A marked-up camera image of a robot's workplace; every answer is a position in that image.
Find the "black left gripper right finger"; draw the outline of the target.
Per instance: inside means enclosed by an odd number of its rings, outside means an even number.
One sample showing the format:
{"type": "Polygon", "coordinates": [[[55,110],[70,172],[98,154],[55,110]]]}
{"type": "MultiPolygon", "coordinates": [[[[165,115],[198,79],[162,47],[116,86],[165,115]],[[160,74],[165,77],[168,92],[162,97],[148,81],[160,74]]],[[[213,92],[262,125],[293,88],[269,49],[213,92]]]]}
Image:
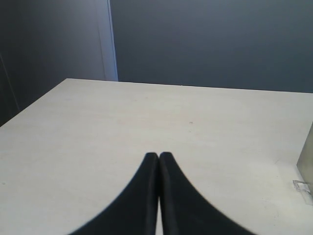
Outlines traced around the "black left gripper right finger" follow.
{"type": "Polygon", "coordinates": [[[186,178],[172,153],[161,153],[159,173],[165,235],[253,234],[212,206],[186,178]]]}

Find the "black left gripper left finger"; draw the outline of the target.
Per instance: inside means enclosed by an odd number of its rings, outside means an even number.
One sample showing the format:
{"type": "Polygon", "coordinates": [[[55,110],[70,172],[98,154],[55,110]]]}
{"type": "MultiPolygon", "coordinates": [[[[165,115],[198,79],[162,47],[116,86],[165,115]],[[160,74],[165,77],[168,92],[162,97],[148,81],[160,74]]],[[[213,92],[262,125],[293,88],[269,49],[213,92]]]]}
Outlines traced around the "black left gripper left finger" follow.
{"type": "Polygon", "coordinates": [[[73,235],[154,235],[159,196],[159,158],[146,153],[123,191],[73,235]]]}

